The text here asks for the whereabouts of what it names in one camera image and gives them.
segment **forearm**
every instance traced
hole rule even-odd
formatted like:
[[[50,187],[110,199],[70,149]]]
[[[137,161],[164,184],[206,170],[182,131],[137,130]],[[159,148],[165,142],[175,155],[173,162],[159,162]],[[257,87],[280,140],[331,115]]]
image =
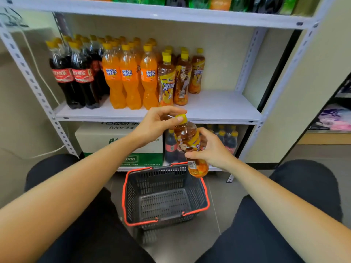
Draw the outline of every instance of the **forearm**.
[[[228,170],[305,262],[351,261],[344,225],[237,159]]]
[[[0,210],[0,261],[36,260],[138,147],[128,135],[49,178]]]

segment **dark pants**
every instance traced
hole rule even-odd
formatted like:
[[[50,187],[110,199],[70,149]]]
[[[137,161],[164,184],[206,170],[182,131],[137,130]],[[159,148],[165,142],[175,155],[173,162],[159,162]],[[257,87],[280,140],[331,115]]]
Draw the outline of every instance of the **dark pants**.
[[[28,173],[25,190],[76,163],[70,154],[54,155]],[[294,160],[278,167],[270,179],[341,221],[338,183],[324,165]],[[51,245],[38,262],[154,262],[120,222],[111,193],[103,188],[82,215]],[[250,196],[245,196],[229,229],[197,263],[303,262]]]

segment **black baseboard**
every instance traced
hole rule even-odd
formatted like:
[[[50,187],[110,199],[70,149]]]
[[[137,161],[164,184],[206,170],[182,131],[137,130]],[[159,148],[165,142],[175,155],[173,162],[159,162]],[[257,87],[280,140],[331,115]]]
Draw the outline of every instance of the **black baseboard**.
[[[275,170],[278,167],[278,162],[247,162],[248,166],[256,170]]]

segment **person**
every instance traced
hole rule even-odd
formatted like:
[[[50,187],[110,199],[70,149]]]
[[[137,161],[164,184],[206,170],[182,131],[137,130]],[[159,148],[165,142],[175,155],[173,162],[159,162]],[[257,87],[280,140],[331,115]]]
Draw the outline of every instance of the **person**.
[[[154,262],[119,220],[103,186],[135,149],[174,128],[187,111],[152,108],[138,127],[85,159],[54,155],[28,173],[25,193],[0,210],[0,262]],[[206,149],[192,159],[232,173],[249,193],[203,262],[351,262],[336,178],[297,160],[267,178],[199,128]]]

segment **person's right hand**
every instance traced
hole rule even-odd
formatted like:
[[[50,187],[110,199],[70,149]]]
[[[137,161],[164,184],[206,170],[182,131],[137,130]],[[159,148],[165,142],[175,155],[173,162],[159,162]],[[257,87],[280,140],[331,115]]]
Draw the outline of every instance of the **person's right hand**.
[[[190,159],[204,159],[212,166],[227,170],[229,163],[237,159],[226,149],[215,134],[203,127],[198,128],[198,130],[202,134],[201,139],[207,140],[206,149],[187,152],[185,156]]]

